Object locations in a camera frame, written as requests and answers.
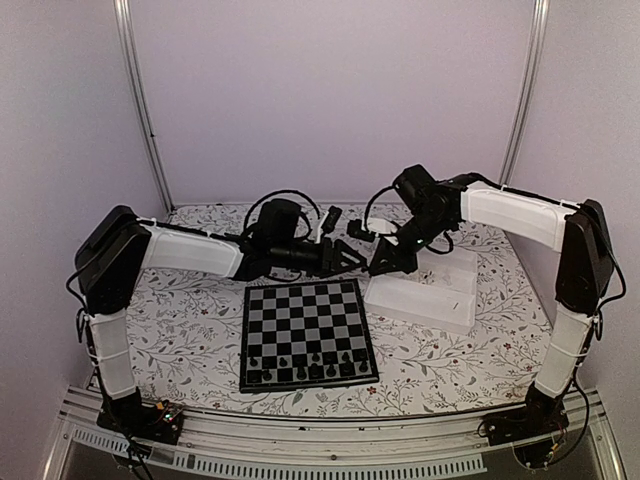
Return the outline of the white plastic tray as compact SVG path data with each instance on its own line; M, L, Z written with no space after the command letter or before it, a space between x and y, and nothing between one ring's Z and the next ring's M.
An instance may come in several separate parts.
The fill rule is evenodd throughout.
M475 325L478 255L466 249L439 256L418 253L418 269L372 278L364 294L366 311L458 335Z

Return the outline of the black white chessboard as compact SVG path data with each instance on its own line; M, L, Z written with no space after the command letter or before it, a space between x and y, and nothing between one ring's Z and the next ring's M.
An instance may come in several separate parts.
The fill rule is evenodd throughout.
M317 352L321 361L313 363ZM353 377L342 377L339 365L348 352L355 366ZM360 372L357 355L367 354L369 369ZM259 365L251 367L256 357ZM279 366L286 357L289 365ZM309 367L322 367L318 379L309 377ZM333 365L334 377L326 375ZM304 367L306 378L297 378L297 368ZM270 381L262 379L269 369ZM261 381L249 383L247 373L261 372ZM334 388L363 385L379 381L379 371L366 320L359 282L354 279L253 286L245 289L239 367L239 391L271 393L305 388Z

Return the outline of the black rook corner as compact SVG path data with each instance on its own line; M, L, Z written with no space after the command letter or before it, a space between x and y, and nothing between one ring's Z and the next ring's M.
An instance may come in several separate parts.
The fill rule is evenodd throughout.
M261 381L261 372L259 370L251 370L247 373L249 383L257 383Z

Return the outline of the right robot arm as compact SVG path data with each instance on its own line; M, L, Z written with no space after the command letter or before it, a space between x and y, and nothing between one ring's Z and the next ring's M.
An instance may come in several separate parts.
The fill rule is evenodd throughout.
M550 342L513 421L524 435L539 435L554 422L592 341L601 338L604 307L627 293L602 204L553 199L477 172L437 180L421 164L405 168L381 191L395 193L410 217L395 225L372 219L372 208L365 208L363 227L378 241L372 276L414 272L418 253L462 224L494 227L555 255Z

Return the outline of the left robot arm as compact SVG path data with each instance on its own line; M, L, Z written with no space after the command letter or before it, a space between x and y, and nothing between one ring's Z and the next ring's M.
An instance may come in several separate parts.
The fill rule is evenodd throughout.
M333 278L367 264L331 231L341 212L302 206L285 196L250 207L237 232L217 232L143 217L114 206L75 254L66 287L80 303L78 323L111 419L128 434L148 426L129 344L129 320L154 273L252 282L277 270Z

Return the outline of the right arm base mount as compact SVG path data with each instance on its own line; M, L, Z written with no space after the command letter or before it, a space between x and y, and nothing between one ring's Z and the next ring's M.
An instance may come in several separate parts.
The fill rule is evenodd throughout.
M513 450L528 469L548 467L566 438L569 420L562 400L531 397L517 409L485 415L476 433L490 446L524 441Z

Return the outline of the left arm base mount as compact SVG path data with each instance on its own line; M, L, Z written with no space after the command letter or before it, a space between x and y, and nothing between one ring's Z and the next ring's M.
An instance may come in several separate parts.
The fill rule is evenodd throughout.
M184 422L183 406L168 400L142 401L138 388L120 399L103 397L97 425L134 438L176 445Z

